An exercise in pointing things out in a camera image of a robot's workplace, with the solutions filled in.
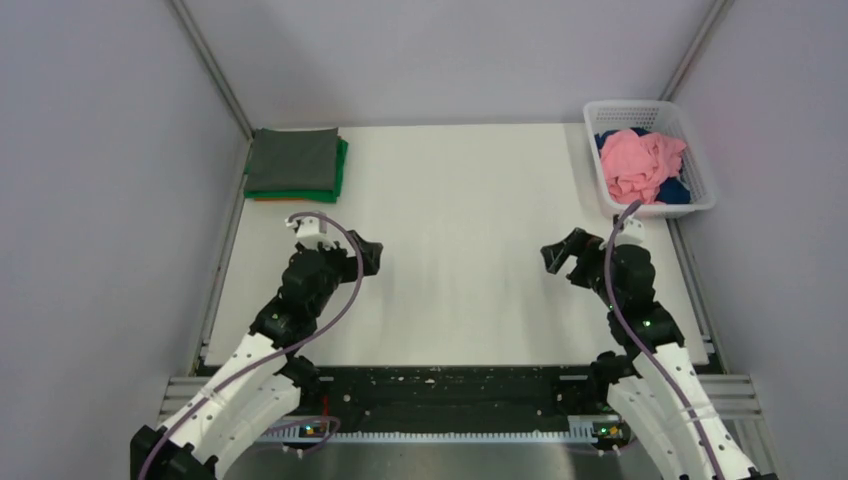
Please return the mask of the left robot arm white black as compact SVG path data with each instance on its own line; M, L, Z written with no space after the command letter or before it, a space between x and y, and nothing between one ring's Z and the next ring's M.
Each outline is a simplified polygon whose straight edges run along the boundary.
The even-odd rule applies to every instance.
M322 230L296 230L295 253L276 294L258 312L234 353L176 413L143 426L130 442L133 479L221 479L272 425L319 404L315 365L298 350L337 288L379 272L383 245L356 231L347 247Z

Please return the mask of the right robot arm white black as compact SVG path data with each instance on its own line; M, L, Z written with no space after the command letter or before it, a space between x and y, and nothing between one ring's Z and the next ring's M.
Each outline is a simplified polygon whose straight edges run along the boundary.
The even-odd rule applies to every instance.
M645 248L576 228L540 253L550 274L575 259L568 281L607 308L624 352L604 352L591 363L586 397L624 421L663 478L775 478L737 444L708 396L677 322L655 298L656 271Z

